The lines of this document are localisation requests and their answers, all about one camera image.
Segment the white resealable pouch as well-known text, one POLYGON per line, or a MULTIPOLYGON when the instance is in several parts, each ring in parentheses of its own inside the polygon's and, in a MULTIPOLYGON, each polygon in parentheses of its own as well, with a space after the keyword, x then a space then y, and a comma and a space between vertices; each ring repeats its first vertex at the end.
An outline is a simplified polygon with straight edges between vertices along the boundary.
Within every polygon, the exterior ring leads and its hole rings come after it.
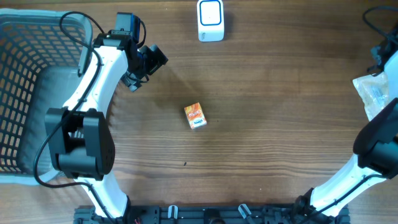
POLYGON ((353 85, 364 103, 364 110, 371 121, 389 102, 387 75, 366 75, 353 80, 353 85))

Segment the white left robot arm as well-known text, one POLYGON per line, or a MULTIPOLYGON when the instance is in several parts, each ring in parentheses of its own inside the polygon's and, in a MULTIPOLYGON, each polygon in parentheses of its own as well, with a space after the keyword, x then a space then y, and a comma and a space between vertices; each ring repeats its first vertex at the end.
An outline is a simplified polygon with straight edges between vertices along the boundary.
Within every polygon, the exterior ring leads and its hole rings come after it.
POLYGON ((53 168, 72 179, 70 186, 82 186, 94 203, 87 212, 78 211, 77 223, 134 221, 130 199, 112 172, 115 145, 106 114, 119 82, 136 91, 167 63, 158 46, 146 46, 145 39, 144 22, 119 12, 113 30, 82 43, 92 57, 75 92, 61 108, 46 112, 47 137, 39 151, 49 147, 53 168))

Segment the orange small carton box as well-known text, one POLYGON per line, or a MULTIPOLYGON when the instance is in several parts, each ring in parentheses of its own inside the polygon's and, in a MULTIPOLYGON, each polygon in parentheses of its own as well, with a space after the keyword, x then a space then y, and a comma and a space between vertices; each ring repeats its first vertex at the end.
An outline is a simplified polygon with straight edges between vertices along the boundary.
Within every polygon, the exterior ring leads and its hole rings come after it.
POLYGON ((195 103, 184 108, 191 129, 199 128, 207 124, 201 104, 195 103))

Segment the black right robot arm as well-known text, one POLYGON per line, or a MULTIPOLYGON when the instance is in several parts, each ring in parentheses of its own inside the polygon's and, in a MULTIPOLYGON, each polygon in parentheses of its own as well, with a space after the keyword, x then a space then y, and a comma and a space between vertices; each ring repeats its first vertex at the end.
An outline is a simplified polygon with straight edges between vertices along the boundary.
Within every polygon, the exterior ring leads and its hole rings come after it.
POLYGON ((359 194, 397 175, 397 36, 390 35, 372 53, 376 68, 389 78, 389 102, 359 132, 349 161, 296 200, 292 223, 331 223, 359 194))

